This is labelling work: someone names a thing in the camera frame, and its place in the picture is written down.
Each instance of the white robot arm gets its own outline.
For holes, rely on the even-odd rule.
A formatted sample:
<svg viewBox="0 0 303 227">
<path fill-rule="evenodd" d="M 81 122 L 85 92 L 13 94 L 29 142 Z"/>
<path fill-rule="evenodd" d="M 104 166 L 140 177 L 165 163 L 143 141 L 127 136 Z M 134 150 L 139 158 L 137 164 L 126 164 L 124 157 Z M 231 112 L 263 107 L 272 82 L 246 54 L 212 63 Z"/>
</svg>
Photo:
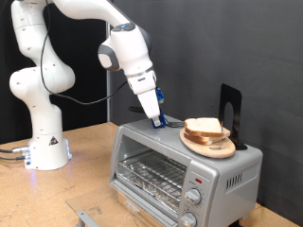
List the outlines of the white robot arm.
<svg viewBox="0 0 303 227">
<path fill-rule="evenodd" d="M 148 118 L 156 126 L 160 114 L 154 91 L 156 76 L 149 57 L 151 39 L 107 0 L 52 0 L 58 9 L 73 19 L 100 19 L 114 27 L 110 37 L 99 47 L 102 66 L 110 71 L 124 70 L 131 89 L 138 96 Z"/>
<path fill-rule="evenodd" d="M 100 62 L 108 70 L 124 70 L 147 117 L 152 118 L 155 126 L 161 125 L 154 90 L 156 76 L 149 58 L 149 35 L 107 0 L 49 0 L 49 3 L 54 3 L 70 18 L 100 19 L 114 27 L 98 49 Z M 30 110 L 33 137 L 28 143 L 31 161 L 26 161 L 26 168 L 49 170 L 64 166 L 69 155 L 62 137 L 61 110 L 50 103 L 50 93 L 41 78 L 41 53 L 47 32 L 43 17 L 45 6 L 45 0 L 15 0 L 11 5 L 20 51 L 37 66 L 14 73 L 9 86 Z M 49 39 L 45 43 L 42 70 L 45 85 L 52 93 L 63 92 L 75 83 L 73 70 L 58 58 Z"/>
</svg>

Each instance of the wooden plate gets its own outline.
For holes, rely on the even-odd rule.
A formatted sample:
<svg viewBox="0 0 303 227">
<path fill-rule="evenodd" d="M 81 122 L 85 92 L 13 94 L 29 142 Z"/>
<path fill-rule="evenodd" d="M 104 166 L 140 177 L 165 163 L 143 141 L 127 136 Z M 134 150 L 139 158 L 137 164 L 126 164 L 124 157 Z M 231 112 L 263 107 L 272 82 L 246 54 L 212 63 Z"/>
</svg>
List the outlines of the wooden plate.
<svg viewBox="0 0 303 227">
<path fill-rule="evenodd" d="M 195 151 L 196 153 L 199 153 L 204 156 L 211 157 L 211 158 L 221 158 L 222 159 L 222 158 L 228 158 L 228 157 L 234 155 L 234 153 L 236 151 L 236 147 L 235 147 L 234 143 L 228 138 L 225 138 L 222 140 L 222 146 L 224 147 L 224 149 L 214 149 L 214 148 L 218 148 L 220 146 L 220 142 L 214 143 L 212 145 L 197 144 L 195 142 L 191 142 L 190 140 L 187 140 L 184 137 L 184 131 L 185 131 L 185 129 L 180 130 L 180 138 L 181 138 L 182 142 L 188 148 L 190 148 L 192 151 Z"/>
</svg>

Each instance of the black metal stand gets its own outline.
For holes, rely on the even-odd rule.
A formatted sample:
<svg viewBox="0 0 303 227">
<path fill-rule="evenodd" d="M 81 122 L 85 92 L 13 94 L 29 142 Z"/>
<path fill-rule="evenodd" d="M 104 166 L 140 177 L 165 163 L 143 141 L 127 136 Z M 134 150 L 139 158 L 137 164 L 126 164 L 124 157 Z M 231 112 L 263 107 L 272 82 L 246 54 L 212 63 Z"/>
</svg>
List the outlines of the black metal stand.
<svg viewBox="0 0 303 227">
<path fill-rule="evenodd" d="M 231 225 L 229 225 L 229 227 L 242 227 L 241 225 L 239 225 L 239 221 L 235 221 L 234 223 L 232 223 Z"/>
<path fill-rule="evenodd" d="M 225 106 L 228 102 L 230 102 L 234 110 L 233 129 L 229 138 L 235 144 L 236 150 L 247 149 L 247 146 L 239 140 L 242 94 L 239 90 L 223 83 L 221 86 L 221 98 L 219 109 L 220 122 L 224 122 Z"/>
</svg>

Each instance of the black cable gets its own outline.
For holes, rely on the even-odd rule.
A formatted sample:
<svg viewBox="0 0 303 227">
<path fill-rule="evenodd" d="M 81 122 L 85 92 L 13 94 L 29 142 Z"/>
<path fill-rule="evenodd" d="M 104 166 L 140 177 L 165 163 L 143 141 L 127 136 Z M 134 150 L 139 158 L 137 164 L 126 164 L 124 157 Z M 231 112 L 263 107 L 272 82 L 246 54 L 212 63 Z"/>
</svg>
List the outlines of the black cable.
<svg viewBox="0 0 303 227">
<path fill-rule="evenodd" d="M 1 153 L 12 153 L 12 150 L 9 149 L 0 149 Z"/>
<path fill-rule="evenodd" d="M 9 161 L 18 161 L 18 160 L 25 160 L 26 157 L 25 156 L 19 156 L 19 157 L 13 158 L 13 159 L 7 159 L 7 158 L 0 157 L 0 159 L 9 160 Z"/>
<path fill-rule="evenodd" d="M 1 19 L 2 13 L 3 13 L 3 10 L 4 10 L 4 8 L 6 7 L 6 4 L 7 4 L 8 1 L 9 1 L 9 0 L 5 0 L 4 3 L 2 4 L 2 7 L 1 7 L 1 9 L 0 9 L 0 19 Z"/>
<path fill-rule="evenodd" d="M 104 101 L 104 100 L 110 98 L 111 96 L 115 95 L 115 94 L 116 94 L 116 93 L 117 93 L 117 92 L 118 92 L 118 91 L 127 83 L 127 81 L 125 81 L 124 83 L 122 83 L 122 85 L 120 85 L 120 86 L 117 88 L 117 90 L 116 90 L 114 93 L 112 93 L 111 95 L 109 95 L 109 96 L 107 96 L 107 97 L 105 97 L 105 98 L 102 98 L 102 99 L 100 99 L 100 100 L 93 101 L 93 102 L 88 102 L 88 103 L 80 102 L 80 101 L 76 100 L 75 98 L 73 98 L 73 97 L 71 97 L 71 96 L 64 96 L 64 95 L 59 95 L 59 94 L 53 93 L 53 92 L 49 91 L 49 89 L 46 87 L 46 85 L 45 85 L 45 78 L 44 78 L 44 72 L 43 72 L 43 57 L 44 57 L 44 52 L 45 52 L 46 40 L 47 40 L 47 38 L 48 38 L 48 33 L 49 33 L 49 30 L 50 30 L 50 10 L 49 10 L 48 1 L 47 1 L 47 0 L 45 0 L 45 1 L 46 1 L 47 14 L 48 14 L 48 28 L 47 28 L 47 33 L 46 33 L 46 36 L 45 36 L 45 42 L 44 42 L 44 45 L 43 45 L 43 48 L 42 48 L 40 67 L 41 67 L 42 82 L 43 82 L 44 87 L 46 88 L 46 90 L 47 90 L 50 94 L 52 94 L 52 95 L 54 95 L 54 96 L 64 97 L 64 98 L 70 99 L 70 100 L 72 100 L 72 101 L 74 101 L 74 102 L 77 102 L 77 103 L 79 103 L 80 105 L 84 105 L 84 106 L 88 106 L 88 105 L 93 105 L 93 104 L 99 103 L 99 102 Z"/>
<path fill-rule="evenodd" d="M 165 118 L 166 122 L 168 123 L 167 126 L 171 128 L 183 128 L 184 123 L 183 122 L 169 122 L 167 118 Z"/>
</svg>

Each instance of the oven rack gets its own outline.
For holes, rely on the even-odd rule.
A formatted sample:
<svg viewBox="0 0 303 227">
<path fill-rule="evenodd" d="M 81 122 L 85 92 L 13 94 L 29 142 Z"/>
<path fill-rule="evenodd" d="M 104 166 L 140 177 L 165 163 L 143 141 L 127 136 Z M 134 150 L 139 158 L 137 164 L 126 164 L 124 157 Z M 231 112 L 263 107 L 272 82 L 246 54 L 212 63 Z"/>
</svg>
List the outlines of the oven rack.
<svg viewBox="0 0 303 227">
<path fill-rule="evenodd" d="M 151 150 L 119 163 L 123 177 L 178 212 L 186 167 Z"/>
</svg>

